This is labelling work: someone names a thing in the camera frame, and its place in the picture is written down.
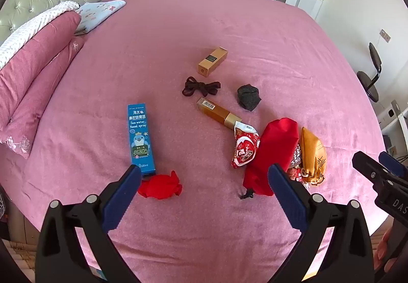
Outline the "person's right hand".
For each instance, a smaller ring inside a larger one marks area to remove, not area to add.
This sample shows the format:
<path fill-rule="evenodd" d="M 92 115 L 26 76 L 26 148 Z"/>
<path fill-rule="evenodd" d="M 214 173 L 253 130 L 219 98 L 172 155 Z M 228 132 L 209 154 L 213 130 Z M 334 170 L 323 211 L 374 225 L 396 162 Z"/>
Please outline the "person's right hand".
<path fill-rule="evenodd" d="M 381 267 L 384 264 L 384 259 L 387 254 L 387 242 L 389 241 L 389 236 L 391 233 L 391 228 L 389 228 L 385 234 L 383 234 L 381 242 L 378 244 L 378 248 L 373 254 L 373 263 L 374 263 L 374 269 L 377 270 L 379 267 Z M 388 272 L 394 263 L 396 262 L 396 258 L 389 259 L 386 264 L 384 265 L 384 272 Z"/>

